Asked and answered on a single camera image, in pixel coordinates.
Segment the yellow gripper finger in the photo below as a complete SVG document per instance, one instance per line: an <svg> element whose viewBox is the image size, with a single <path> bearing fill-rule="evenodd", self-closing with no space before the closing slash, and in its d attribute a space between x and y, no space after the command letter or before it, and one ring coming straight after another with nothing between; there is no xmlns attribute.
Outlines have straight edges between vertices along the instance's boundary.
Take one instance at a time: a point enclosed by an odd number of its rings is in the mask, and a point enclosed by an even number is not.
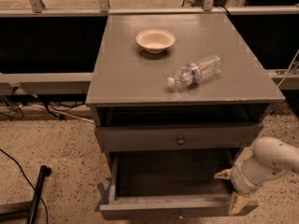
<svg viewBox="0 0 299 224"><path fill-rule="evenodd" d="M229 207L229 215L234 216L239 214L249 201L250 196L248 194L241 194L234 191L232 193L231 203Z"/></svg>
<svg viewBox="0 0 299 224"><path fill-rule="evenodd" d="M225 169L222 170L216 174L214 174L215 179L224 179L224 180L230 180L231 179L231 170Z"/></svg>

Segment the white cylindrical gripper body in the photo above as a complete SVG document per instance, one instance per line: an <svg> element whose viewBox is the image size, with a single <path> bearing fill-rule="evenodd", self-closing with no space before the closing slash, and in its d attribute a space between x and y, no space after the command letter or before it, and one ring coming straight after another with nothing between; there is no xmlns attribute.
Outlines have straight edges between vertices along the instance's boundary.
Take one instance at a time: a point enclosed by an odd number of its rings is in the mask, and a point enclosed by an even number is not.
<svg viewBox="0 0 299 224"><path fill-rule="evenodd" d="M244 161L231 169L231 182L242 194L256 192L263 186L263 167L256 161Z"/></svg>

